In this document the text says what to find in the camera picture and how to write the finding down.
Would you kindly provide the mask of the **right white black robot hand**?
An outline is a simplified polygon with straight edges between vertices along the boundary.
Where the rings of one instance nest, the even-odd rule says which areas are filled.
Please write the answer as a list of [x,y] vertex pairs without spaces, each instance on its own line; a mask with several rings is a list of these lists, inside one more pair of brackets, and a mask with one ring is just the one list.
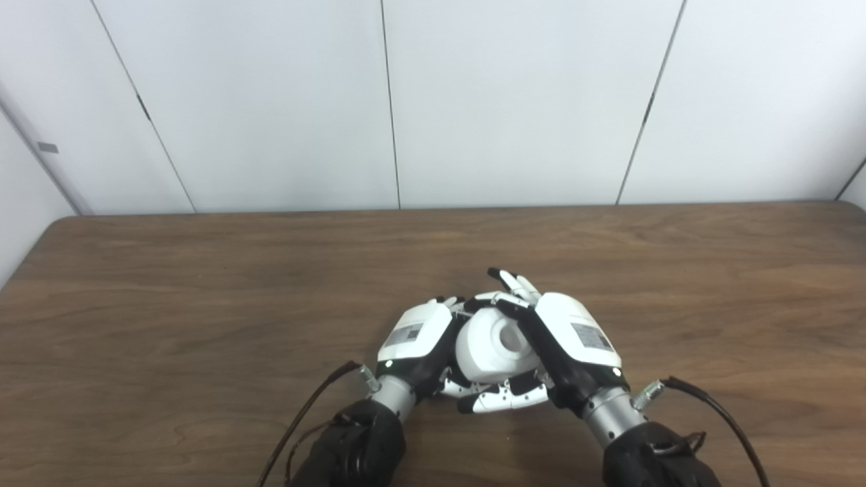
[[465,414],[550,401],[588,420],[630,389],[622,360],[581,302],[542,293],[522,275],[490,268],[501,291],[468,299],[445,392]]

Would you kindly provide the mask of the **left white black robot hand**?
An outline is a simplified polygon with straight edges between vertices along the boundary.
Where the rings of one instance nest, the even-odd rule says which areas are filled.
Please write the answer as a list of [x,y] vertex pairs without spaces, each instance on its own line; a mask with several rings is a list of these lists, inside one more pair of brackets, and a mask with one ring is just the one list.
[[438,394],[457,366],[457,337],[468,320],[464,297],[436,297],[406,310],[378,349],[376,377],[405,382],[417,403]]

